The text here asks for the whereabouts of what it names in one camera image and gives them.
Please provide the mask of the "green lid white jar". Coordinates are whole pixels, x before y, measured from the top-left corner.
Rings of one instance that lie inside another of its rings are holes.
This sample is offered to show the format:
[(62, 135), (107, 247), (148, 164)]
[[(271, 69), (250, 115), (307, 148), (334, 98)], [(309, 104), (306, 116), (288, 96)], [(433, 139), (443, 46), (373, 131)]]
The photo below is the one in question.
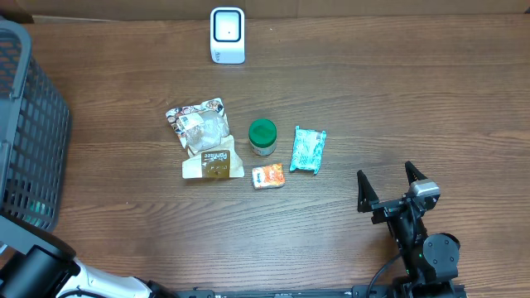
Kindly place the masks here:
[(257, 119), (249, 127), (248, 139), (256, 155), (269, 156), (277, 147), (276, 125), (266, 118)]

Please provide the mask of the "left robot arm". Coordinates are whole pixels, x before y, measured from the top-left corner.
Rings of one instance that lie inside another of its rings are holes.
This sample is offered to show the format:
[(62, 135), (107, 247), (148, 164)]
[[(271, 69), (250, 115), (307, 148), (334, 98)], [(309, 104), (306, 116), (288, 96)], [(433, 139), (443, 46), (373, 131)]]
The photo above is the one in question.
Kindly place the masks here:
[(177, 297), (154, 281), (88, 267), (71, 246), (9, 214), (1, 216), (1, 243), (15, 250), (1, 268), (2, 297)]

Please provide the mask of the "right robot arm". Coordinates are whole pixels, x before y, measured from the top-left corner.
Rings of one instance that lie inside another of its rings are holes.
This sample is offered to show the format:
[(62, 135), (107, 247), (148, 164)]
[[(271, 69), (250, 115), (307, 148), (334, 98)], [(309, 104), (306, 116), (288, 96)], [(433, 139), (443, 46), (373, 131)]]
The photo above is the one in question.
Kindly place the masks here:
[[(440, 196), (438, 184), (423, 175), (410, 161), (405, 163), (408, 191), (400, 198), (380, 201), (368, 177), (357, 172), (358, 211), (371, 213), (372, 223), (385, 223), (397, 244), (398, 254), (373, 276), (366, 297), (466, 297), (465, 288), (456, 286), (460, 241), (450, 233), (428, 234), (422, 216), (434, 209)], [(395, 261), (403, 261), (406, 275), (390, 285), (375, 287), (378, 278)]]

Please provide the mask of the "orange tissue packet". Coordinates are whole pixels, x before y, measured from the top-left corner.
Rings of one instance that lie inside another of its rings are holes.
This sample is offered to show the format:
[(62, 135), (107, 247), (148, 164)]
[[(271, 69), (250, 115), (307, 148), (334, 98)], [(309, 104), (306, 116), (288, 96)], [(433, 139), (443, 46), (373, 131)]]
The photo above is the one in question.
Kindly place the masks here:
[(280, 188), (286, 183), (282, 163), (255, 167), (252, 170), (253, 187), (256, 190)]

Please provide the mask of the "mint green packet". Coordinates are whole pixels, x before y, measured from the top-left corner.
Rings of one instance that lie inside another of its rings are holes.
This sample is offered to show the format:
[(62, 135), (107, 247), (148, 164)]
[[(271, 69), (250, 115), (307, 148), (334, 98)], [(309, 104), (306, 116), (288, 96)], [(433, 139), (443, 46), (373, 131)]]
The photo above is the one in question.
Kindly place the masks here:
[(326, 131), (295, 128), (290, 171), (312, 171), (317, 175), (325, 148)]

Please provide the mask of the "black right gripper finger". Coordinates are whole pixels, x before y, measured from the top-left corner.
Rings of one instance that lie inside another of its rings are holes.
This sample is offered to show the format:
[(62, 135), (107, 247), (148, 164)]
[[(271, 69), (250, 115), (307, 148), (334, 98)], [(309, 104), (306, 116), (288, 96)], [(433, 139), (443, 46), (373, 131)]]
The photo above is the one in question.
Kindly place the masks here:
[(413, 164), (411, 161), (407, 161), (405, 163), (405, 170), (407, 174), (407, 180), (408, 184), (411, 185), (412, 183), (419, 181), (419, 180), (426, 180), (426, 176), (423, 175)]
[(360, 213), (373, 210), (373, 206), (379, 203), (379, 198), (369, 183), (368, 177), (361, 171), (357, 171), (358, 179), (358, 208)]

